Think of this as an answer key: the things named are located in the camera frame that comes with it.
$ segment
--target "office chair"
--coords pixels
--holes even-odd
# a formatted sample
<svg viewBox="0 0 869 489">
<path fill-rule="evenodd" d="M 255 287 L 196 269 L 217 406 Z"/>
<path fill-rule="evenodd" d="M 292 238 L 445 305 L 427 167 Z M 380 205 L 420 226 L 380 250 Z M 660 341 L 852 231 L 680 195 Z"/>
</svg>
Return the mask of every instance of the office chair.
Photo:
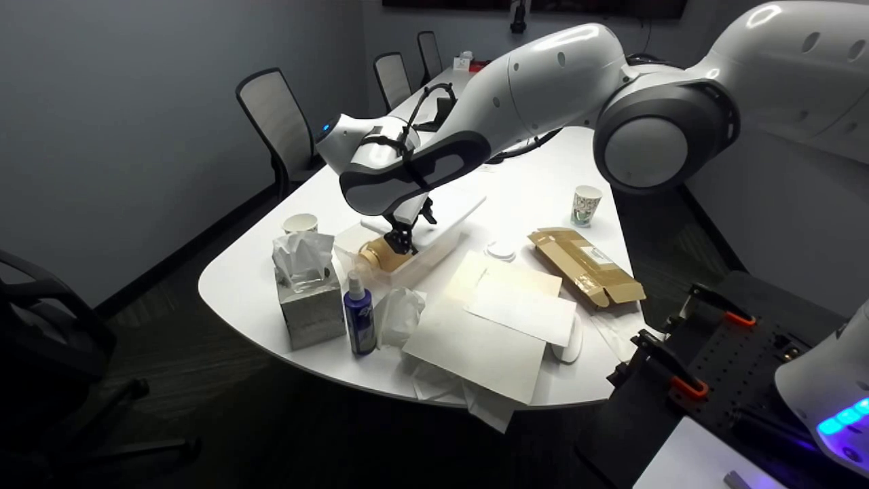
<svg viewBox="0 0 869 489">
<path fill-rule="evenodd" d="M 441 74 L 443 64 L 441 63 L 441 52 L 437 49 L 437 39 L 434 32 L 431 30 L 420 32 L 416 35 L 416 43 L 420 46 L 422 67 L 425 69 L 420 83 L 420 86 L 423 86 Z"/>
<path fill-rule="evenodd" d="M 376 57 L 375 77 L 387 111 L 392 111 L 410 97 L 410 82 L 400 52 L 388 52 Z"/>
<path fill-rule="evenodd" d="M 22 479 L 58 480 L 87 467 L 153 453 L 179 452 L 186 460 L 198 455 L 199 439 L 82 451 L 89 435 L 124 399 L 148 394 L 144 379 L 131 380 L 116 392 L 65 447 L 42 446 L 43 435 L 76 411 L 90 386 L 103 378 L 116 338 L 47 271 L 5 251 L 0 251 L 0 264 L 32 278 L 12 284 L 0 277 L 0 466 L 6 466 L 5 473 L 14 469 Z"/>
<path fill-rule="evenodd" d="M 278 196 L 283 200 L 325 165 L 314 153 L 308 120 L 280 68 L 244 78 L 235 88 L 235 98 L 269 148 Z"/>
</svg>

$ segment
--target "brown bottle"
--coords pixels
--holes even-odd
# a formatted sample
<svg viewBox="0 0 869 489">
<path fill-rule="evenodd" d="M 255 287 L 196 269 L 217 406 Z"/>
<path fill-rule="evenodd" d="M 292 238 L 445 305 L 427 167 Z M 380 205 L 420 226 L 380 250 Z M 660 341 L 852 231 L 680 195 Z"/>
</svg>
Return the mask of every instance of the brown bottle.
<svg viewBox="0 0 869 489">
<path fill-rule="evenodd" d="M 386 273 L 394 271 L 413 257 L 410 253 L 400 255 L 392 251 L 392 248 L 389 247 L 389 244 L 383 237 L 377 238 L 374 241 L 368 241 L 359 250 L 359 256 L 365 258 L 372 267 L 379 268 Z"/>
</svg>

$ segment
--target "brown cardboard box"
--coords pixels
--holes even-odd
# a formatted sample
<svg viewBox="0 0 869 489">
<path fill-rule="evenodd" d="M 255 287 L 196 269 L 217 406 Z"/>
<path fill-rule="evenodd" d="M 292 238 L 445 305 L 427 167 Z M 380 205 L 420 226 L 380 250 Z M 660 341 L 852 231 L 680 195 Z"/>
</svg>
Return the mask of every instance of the brown cardboard box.
<svg viewBox="0 0 869 489">
<path fill-rule="evenodd" d="M 634 280 L 580 233 L 568 228 L 543 228 L 528 236 L 548 265 L 559 270 L 576 291 L 598 307 L 646 298 Z"/>
</svg>

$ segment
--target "bottle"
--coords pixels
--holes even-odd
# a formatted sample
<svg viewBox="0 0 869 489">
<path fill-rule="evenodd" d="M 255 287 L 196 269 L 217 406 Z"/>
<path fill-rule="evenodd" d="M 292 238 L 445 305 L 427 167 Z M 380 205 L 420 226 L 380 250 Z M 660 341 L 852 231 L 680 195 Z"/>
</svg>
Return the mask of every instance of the bottle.
<svg viewBox="0 0 869 489">
<path fill-rule="evenodd" d="M 408 253 L 400 255 L 392 248 L 383 237 L 377 238 L 374 241 L 367 242 L 361 250 L 359 256 L 365 258 L 372 267 L 379 268 L 386 273 L 390 273 L 398 267 L 404 265 L 404 262 L 410 260 L 414 256 Z"/>
<path fill-rule="evenodd" d="M 377 346 L 371 291 L 362 287 L 362 281 L 356 270 L 347 274 L 347 280 L 349 291 L 344 294 L 344 311 L 347 313 L 350 347 L 356 355 L 368 355 Z"/>
</svg>

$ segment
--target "conference table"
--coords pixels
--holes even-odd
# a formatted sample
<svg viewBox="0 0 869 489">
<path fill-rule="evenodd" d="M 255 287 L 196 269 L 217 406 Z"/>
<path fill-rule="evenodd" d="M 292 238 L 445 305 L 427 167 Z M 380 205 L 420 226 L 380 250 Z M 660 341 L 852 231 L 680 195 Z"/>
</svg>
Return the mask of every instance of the conference table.
<svg viewBox="0 0 869 489">
<path fill-rule="evenodd" d="M 447 69 L 430 84 L 453 83 L 461 102 L 462 90 L 473 75 Z M 421 90 L 391 114 L 407 120 L 420 95 Z M 423 103 L 415 122 L 434 117 L 436 95 Z M 421 141 L 425 144 L 431 135 L 420 132 Z M 613 194 L 595 167 L 591 148 L 590 130 L 566 128 L 534 151 L 502 164 L 484 164 L 449 183 L 458 190 L 483 191 L 486 201 L 460 224 L 462 234 L 456 249 L 414 289 L 426 292 L 430 303 L 467 252 L 483 252 L 494 240 L 515 247 L 515 265 L 547 271 L 535 256 L 527 235 L 542 227 L 572 227 L 574 189 L 581 184 L 599 188 L 603 199 L 592 225 L 579 230 L 580 233 L 618 266 L 632 273 Z M 356 357 L 350 351 L 348 336 L 344 335 L 298 351 L 290 350 L 289 333 L 275 288 L 272 240 L 283 234 L 281 225 L 286 218 L 303 212 L 317 216 L 319 232 L 331 235 L 358 224 L 362 217 L 344 201 L 338 176 L 328 167 L 320 170 L 205 268 L 199 278 L 202 300 L 251 343 L 288 364 L 356 389 L 417 401 L 411 379 L 414 359 L 397 348 L 383 348 Z M 563 286 L 561 296 L 571 298 Z M 527 408 L 581 405 L 608 398 L 613 387 L 606 376 L 621 360 L 629 359 L 633 346 L 628 339 L 645 327 L 637 304 L 620 306 L 618 312 L 587 311 L 577 305 L 577 315 L 581 318 L 582 334 L 579 358 L 570 365 L 562 364 L 547 348 Z M 420 402 L 464 406 L 461 398 L 452 396 Z"/>
</svg>

